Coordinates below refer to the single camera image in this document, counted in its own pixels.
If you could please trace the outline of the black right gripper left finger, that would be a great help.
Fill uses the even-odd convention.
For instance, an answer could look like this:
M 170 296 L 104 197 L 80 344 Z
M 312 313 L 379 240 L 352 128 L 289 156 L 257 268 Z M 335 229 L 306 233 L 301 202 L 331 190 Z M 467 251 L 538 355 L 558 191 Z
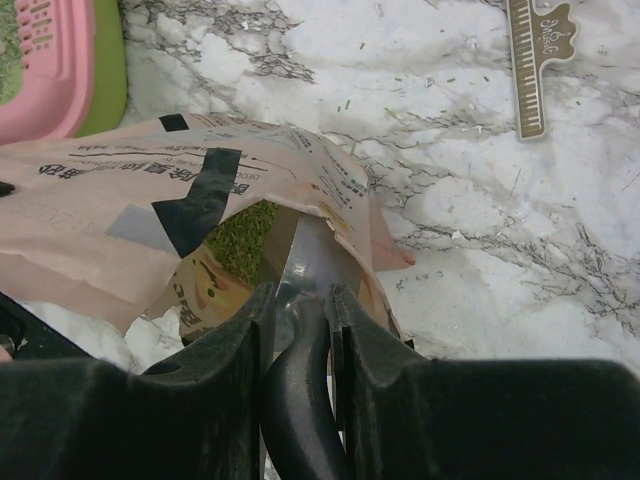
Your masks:
M 8 297 L 1 333 L 5 479 L 259 479 L 274 288 L 142 374 L 88 353 Z

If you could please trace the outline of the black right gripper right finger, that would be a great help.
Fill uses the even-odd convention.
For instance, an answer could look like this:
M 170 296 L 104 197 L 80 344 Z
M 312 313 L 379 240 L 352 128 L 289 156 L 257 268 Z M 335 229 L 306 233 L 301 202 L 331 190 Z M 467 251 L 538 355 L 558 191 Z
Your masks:
M 359 479 L 639 475 L 639 382 L 620 364 L 428 359 L 344 286 L 329 322 L 338 426 Z

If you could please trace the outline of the silver metal litter scoop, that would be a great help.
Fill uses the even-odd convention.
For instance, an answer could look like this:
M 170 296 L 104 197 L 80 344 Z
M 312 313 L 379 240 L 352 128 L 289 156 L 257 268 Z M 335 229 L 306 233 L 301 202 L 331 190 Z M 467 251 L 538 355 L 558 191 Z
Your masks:
M 261 430 L 282 479 L 350 476 L 327 386 L 331 288 L 357 290 L 361 268 L 321 217 L 279 207 L 258 277 L 276 285 L 276 359 L 263 382 Z

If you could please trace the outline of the peach cat litter bag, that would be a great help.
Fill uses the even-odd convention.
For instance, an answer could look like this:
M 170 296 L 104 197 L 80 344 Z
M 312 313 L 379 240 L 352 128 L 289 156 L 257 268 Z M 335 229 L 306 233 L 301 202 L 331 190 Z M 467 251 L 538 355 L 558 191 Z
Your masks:
M 298 127 L 175 114 L 83 138 L 1 149 L 1 289 L 126 330 L 180 305 L 187 341 L 249 287 L 205 250 L 216 227 L 267 201 L 321 218 L 361 266 L 355 290 L 397 331 L 377 273 L 408 267 L 360 163 Z

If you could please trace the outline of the white bag sealing clip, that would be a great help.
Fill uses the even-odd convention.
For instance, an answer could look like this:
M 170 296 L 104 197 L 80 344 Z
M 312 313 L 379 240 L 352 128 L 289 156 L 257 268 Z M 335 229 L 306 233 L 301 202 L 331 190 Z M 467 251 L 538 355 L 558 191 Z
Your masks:
M 506 11 L 518 136 L 529 141 L 546 134 L 543 70 L 550 63 L 574 58 L 578 26 L 571 18 L 568 3 L 540 14 L 530 0 L 508 0 Z

